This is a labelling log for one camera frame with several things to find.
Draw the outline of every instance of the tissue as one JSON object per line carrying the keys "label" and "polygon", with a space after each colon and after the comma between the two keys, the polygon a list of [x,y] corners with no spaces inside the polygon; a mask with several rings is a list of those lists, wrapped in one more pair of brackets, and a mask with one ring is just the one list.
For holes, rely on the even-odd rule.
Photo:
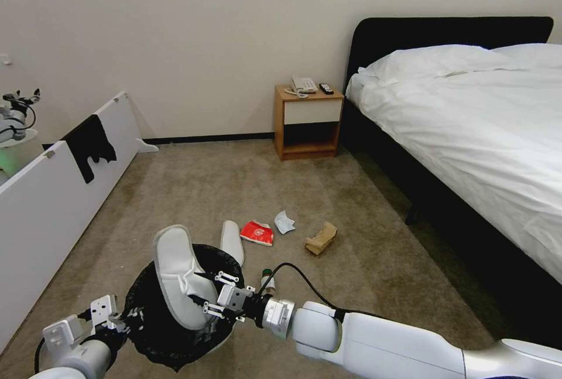
{"label": "tissue", "polygon": [[287,217],[285,211],[281,211],[275,215],[275,226],[281,234],[294,230],[293,224],[294,221]]}

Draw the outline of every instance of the remote control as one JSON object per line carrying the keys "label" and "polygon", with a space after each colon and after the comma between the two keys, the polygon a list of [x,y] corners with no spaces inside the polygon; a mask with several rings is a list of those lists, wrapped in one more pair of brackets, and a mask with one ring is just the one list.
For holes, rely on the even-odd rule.
{"label": "remote control", "polygon": [[326,95],[334,94],[334,91],[330,89],[330,86],[328,86],[327,83],[319,83],[318,86],[320,86],[320,89],[322,89],[322,92],[324,92]]}

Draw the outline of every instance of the white wall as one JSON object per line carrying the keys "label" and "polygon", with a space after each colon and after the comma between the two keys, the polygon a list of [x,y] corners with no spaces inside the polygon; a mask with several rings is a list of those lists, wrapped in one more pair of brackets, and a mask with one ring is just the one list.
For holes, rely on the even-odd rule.
{"label": "white wall", "polygon": [[41,87],[43,142],[120,90],[144,137],[271,131],[273,85],[341,87],[352,31],[376,15],[562,21],[562,0],[0,0],[0,91]]}

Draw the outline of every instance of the carpet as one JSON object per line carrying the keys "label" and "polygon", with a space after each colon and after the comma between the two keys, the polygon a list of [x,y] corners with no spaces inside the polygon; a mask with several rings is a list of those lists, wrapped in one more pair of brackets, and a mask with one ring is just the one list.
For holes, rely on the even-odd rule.
{"label": "carpet", "polygon": [[[381,176],[374,163],[345,149],[336,158],[281,162],[268,139],[164,145],[159,153],[137,155],[0,357],[3,377],[32,374],[33,352],[49,323],[81,312],[107,293],[118,296],[121,308],[152,259],[152,240],[160,229],[184,224],[195,243],[218,246],[224,220],[273,225],[284,209],[296,230],[277,234],[272,247],[244,242],[247,284],[257,285],[264,268],[290,261],[338,306],[430,329],[467,349],[491,344],[494,338],[452,286],[447,270],[404,224],[405,198]],[[304,249],[304,239],[324,221],[338,233],[314,256]],[[438,245],[430,248],[438,253]],[[298,305],[317,301],[291,269],[279,271],[276,285],[278,297]],[[281,342],[246,322],[236,325],[220,349],[178,374],[151,364],[127,343],[106,377],[353,375],[309,360],[296,353],[291,340]]]}

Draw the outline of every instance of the black bed frame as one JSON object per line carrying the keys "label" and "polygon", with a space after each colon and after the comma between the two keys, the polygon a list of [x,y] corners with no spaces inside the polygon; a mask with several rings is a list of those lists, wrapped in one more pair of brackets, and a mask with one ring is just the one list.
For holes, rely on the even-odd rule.
{"label": "black bed frame", "polygon": [[[546,42],[549,17],[369,18],[355,29],[344,90],[359,67],[397,50],[443,44],[492,49]],[[562,285],[490,225],[457,194],[345,100],[341,142],[351,151],[368,151],[440,237],[491,293],[518,336],[562,349]],[[487,325],[492,334],[501,327]]]}

